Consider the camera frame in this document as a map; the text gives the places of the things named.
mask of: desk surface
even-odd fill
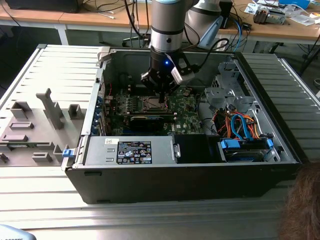
[[[98,5],[103,3],[112,3],[113,0],[97,0]],[[287,19],[284,25],[278,24],[255,24],[253,15],[244,13],[245,6],[250,3],[250,0],[235,0],[235,8],[239,16],[244,19],[244,22],[252,24],[250,36],[257,37],[272,37],[272,38],[288,38],[288,39],[302,39],[302,40],[316,40],[320,34],[319,25],[304,26],[297,22]],[[87,25],[87,26],[104,26],[104,27],[123,27],[128,28],[129,20],[124,7],[114,11],[115,19],[108,18],[95,12],[89,12],[82,9],[79,13],[63,13],[58,11],[41,11],[41,10],[13,10],[8,5],[3,3],[6,10],[17,20],[26,22],[44,22],[44,23],[60,23],[73,25]],[[87,3],[87,8],[94,11],[94,2]],[[121,6],[120,4],[107,5],[103,10],[112,9]],[[139,25],[141,28],[147,28],[146,6],[144,3],[139,3]],[[148,5],[149,21],[151,22],[152,9]],[[319,6],[312,5],[309,11],[320,10]],[[0,6],[0,20],[11,20],[10,16]],[[219,30],[220,34],[236,34],[237,29],[230,25],[227,29]]]

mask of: black box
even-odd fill
[[[227,25],[227,21],[230,15],[230,11],[232,8],[232,0],[220,0],[220,8],[221,8],[221,16],[223,17],[223,21],[221,24],[221,29],[225,29]]]
[[[77,13],[84,0],[5,0],[11,9],[34,9]]]

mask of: motherboard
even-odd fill
[[[157,96],[132,95],[121,89],[106,98],[106,132],[110,136],[202,134],[197,101],[191,89],[180,88],[159,103]]]

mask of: table leg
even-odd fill
[[[62,45],[69,45],[66,25],[65,24],[57,24],[57,25],[55,25],[55,29],[58,30],[61,44]]]

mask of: white cable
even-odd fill
[[[320,78],[316,78],[315,80],[313,80],[315,85],[320,86],[320,82],[318,82],[320,80]]]
[[[110,18],[110,19],[116,19],[114,16],[110,16],[110,15],[105,15],[105,14],[103,14],[103,13],[101,13],[101,12],[98,12],[100,15],[102,15],[102,16],[105,16],[105,17],[108,17],[108,18]]]
[[[252,113],[253,113],[253,115],[254,115],[254,117],[255,117],[255,119],[254,119],[254,120],[256,120],[256,123],[257,123],[257,125],[258,125],[258,129],[259,129],[260,133],[261,133],[261,134],[264,134],[264,133],[262,132],[262,130],[261,130],[260,123],[259,123],[259,119],[258,119],[258,117],[257,117],[257,115],[256,115],[256,113],[255,113],[255,111],[254,111],[252,108],[250,108],[249,110],[251,110],[251,111],[252,111]]]
[[[298,5],[295,5],[295,4],[288,4],[287,6],[294,6],[298,9],[301,9],[303,12],[305,12],[306,14],[308,14],[308,16],[310,15],[310,12],[307,12],[306,10],[304,10],[302,7],[298,6]]]

